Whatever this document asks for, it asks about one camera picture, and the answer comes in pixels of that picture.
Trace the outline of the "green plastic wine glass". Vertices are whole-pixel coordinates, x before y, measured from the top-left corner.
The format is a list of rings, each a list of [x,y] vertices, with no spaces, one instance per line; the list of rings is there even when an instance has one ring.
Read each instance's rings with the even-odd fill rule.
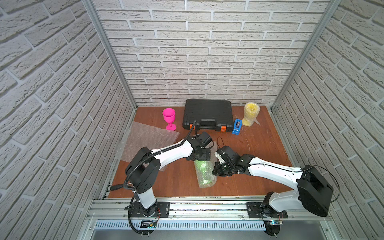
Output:
[[[212,187],[216,183],[216,177],[212,174],[214,164],[210,161],[194,162],[198,185],[201,189]]]

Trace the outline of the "bubble wrap stack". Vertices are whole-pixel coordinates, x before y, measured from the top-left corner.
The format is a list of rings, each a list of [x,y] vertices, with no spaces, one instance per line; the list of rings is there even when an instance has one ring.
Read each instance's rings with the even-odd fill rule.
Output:
[[[142,147],[149,150],[165,148],[175,144],[179,136],[180,133],[176,131],[132,122],[117,146],[115,160],[117,164],[130,163]]]

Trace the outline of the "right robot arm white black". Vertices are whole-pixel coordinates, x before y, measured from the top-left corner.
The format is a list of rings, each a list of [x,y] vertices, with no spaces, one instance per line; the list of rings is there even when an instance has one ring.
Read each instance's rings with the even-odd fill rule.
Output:
[[[314,166],[283,166],[249,154],[240,156],[228,146],[218,149],[215,156],[218,161],[212,173],[217,177],[246,174],[290,188],[287,192],[266,194],[258,207],[264,218],[280,215],[286,210],[307,210],[319,217],[328,215],[334,189]]]

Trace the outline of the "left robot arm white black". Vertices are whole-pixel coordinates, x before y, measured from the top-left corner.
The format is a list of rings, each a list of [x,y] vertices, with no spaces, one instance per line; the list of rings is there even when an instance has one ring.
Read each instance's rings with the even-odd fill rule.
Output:
[[[126,179],[123,188],[134,192],[144,210],[154,210],[157,207],[157,200],[153,185],[160,169],[179,159],[189,157],[197,159],[197,153],[206,150],[212,141],[211,136],[203,132],[192,137],[187,135],[178,143],[162,149],[141,148],[125,170]]]

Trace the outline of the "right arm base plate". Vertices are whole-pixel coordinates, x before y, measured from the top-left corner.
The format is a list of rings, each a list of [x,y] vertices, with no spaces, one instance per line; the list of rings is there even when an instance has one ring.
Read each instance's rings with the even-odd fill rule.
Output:
[[[260,219],[285,219],[288,218],[286,211],[277,212],[269,205],[257,202],[246,203],[247,212],[249,218],[260,218]]]

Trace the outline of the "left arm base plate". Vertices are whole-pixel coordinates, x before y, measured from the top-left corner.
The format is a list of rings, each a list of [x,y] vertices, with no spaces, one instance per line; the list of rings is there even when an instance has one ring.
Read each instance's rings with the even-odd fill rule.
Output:
[[[133,202],[129,206],[130,215],[133,218],[167,218],[169,216],[170,202],[155,202],[145,209],[140,202]]]

